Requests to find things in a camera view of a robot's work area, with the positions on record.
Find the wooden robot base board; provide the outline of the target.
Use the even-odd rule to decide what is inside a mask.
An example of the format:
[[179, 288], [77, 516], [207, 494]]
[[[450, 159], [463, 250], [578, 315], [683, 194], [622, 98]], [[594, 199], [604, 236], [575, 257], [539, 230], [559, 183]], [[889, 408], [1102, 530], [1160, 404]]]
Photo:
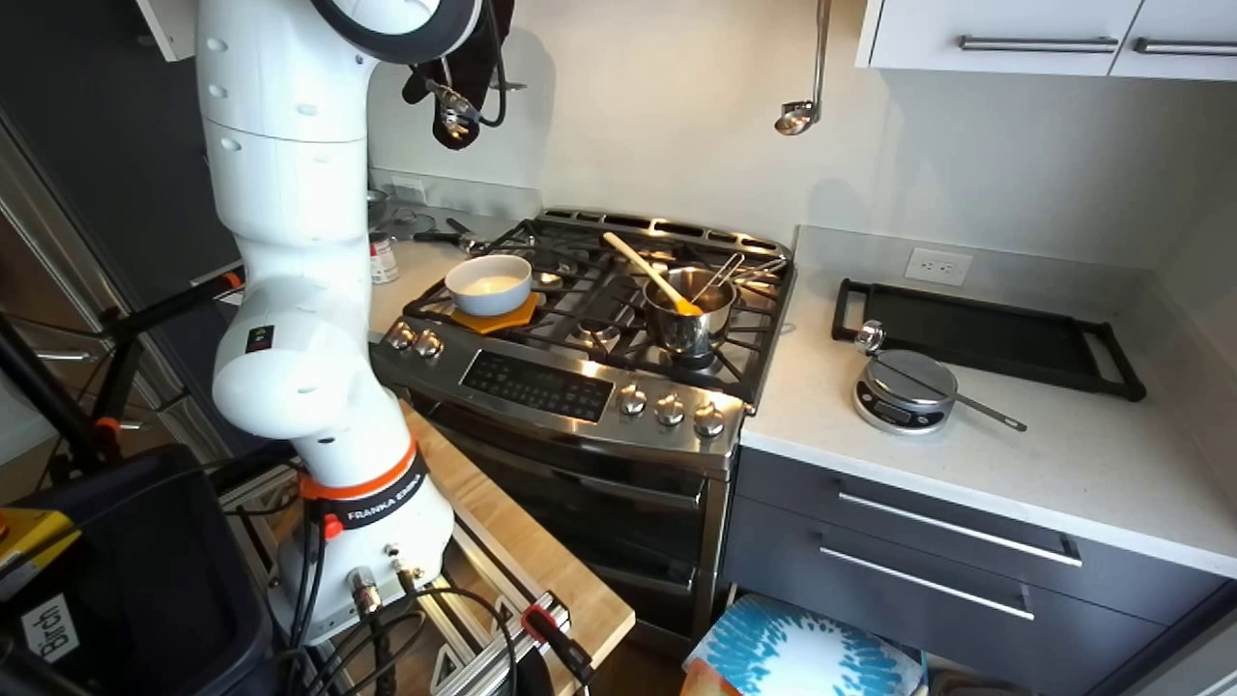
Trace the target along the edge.
[[575, 560], [527, 508], [481, 473], [414, 408], [402, 412], [434, 484], [508, 564], [551, 592], [571, 615], [571, 638], [604, 664], [635, 632], [635, 606]]

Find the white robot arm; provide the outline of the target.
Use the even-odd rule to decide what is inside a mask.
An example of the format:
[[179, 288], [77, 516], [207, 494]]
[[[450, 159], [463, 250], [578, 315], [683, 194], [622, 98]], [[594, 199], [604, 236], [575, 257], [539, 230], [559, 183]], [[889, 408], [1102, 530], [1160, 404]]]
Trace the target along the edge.
[[245, 301], [214, 368], [216, 412], [303, 455], [303, 530], [272, 611], [316, 646], [434, 580], [451, 508], [406, 408], [375, 381], [367, 91], [383, 64], [460, 49], [484, 0], [202, 0], [196, 104]]

